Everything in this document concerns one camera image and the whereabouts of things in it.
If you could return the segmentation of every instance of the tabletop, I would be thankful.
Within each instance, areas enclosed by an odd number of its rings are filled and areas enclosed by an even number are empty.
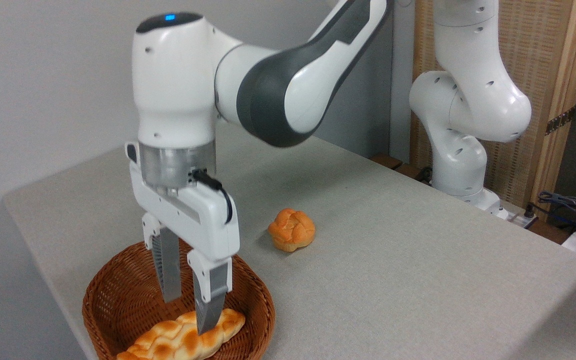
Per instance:
[[[238,255],[274,301],[265,359],[576,359],[574,251],[317,137],[274,148],[219,123],[217,178],[237,205]],[[86,287],[142,241],[123,150],[4,203],[95,359]],[[293,253],[266,231],[284,208],[317,227]]]

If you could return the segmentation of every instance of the braided bread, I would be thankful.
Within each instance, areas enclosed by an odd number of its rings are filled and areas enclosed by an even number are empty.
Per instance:
[[[155,324],[119,353],[117,360],[203,360],[210,358],[223,343],[244,326],[246,318],[233,309],[221,312],[217,326],[198,335],[196,312],[186,312],[176,320]]]

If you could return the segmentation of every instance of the hinge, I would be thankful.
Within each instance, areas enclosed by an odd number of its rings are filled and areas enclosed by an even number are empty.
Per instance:
[[[566,125],[567,123],[570,123],[574,114],[575,114],[575,107],[573,106],[568,111],[548,121],[548,125],[546,126],[546,135],[554,132],[560,127]]]

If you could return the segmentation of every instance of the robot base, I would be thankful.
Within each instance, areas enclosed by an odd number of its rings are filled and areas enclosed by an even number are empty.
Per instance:
[[[485,187],[474,194],[454,197],[501,219],[506,220],[508,218],[508,211],[502,207],[499,196]]]

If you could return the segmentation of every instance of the wire bundle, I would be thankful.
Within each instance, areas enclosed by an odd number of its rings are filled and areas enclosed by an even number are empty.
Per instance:
[[[534,202],[529,202],[528,206],[526,207],[526,213],[532,212],[534,208],[540,212],[543,212],[544,214],[547,214],[553,219],[566,223],[567,225],[564,226],[565,228],[570,226],[576,227],[576,218],[569,218],[562,214],[564,210],[569,210],[573,214],[576,214],[576,197],[563,196],[561,194],[551,193],[550,191],[542,191],[539,193],[538,203],[550,204],[553,205],[554,208],[552,210],[546,210],[542,207],[539,207]]]

